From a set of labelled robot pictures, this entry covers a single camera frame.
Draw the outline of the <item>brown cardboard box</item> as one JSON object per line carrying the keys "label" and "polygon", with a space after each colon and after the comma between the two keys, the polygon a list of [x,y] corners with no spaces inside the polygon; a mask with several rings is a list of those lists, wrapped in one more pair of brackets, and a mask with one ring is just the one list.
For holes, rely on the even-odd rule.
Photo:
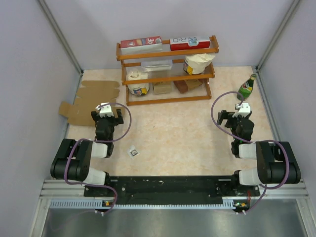
{"label": "brown cardboard box", "polygon": [[91,112],[105,102],[115,102],[119,96],[117,81],[83,80],[78,88],[73,104],[61,102],[59,115],[67,118],[70,125],[94,126]]}

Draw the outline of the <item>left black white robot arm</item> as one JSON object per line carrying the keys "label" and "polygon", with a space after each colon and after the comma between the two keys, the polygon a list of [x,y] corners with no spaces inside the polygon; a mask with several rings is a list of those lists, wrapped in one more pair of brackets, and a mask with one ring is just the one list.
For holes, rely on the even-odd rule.
{"label": "left black white robot arm", "polygon": [[109,110],[91,112],[95,122],[95,141],[81,141],[75,147],[73,157],[70,158],[76,143],[74,139],[63,139],[50,168],[50,175],[56,179],[64,179],[67,170],[68,180],[95,184],[95,190],[102,196],[108,195],[112,184],[107,181],[107,172],[90,167],[92,158],[109,158],[114,150],[115,126],[123,124],[121,109],[117,109],[117,116]]}

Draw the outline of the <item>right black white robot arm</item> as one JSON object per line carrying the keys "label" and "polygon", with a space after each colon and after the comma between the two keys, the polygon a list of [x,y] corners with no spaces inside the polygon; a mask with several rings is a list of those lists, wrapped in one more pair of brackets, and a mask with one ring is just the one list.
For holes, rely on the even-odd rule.
{"label": "right black white robot arm", "polygon": [[[229,128],[233,135],[250,141],[254,123],[249,117],[250,115],[234,117],[234,112],[222,110],[218,113],[217,124],[220,125],[223,120],[226,120],[225,127]],[[289,142],[280,142],[280,144],[286,154],[279,145],[273,142],[246,143],[236,138],[233,140],[231,151],[236,158],[253,159],[257,162],[255,168],[235,172],[238,178],[230,183],[231,191],[235,195],[243,195],[249,186],[280,184],[286,173],[286,157],[288,157],[289,171],[285,182],[287,184],[300,182],[301,171]]]}

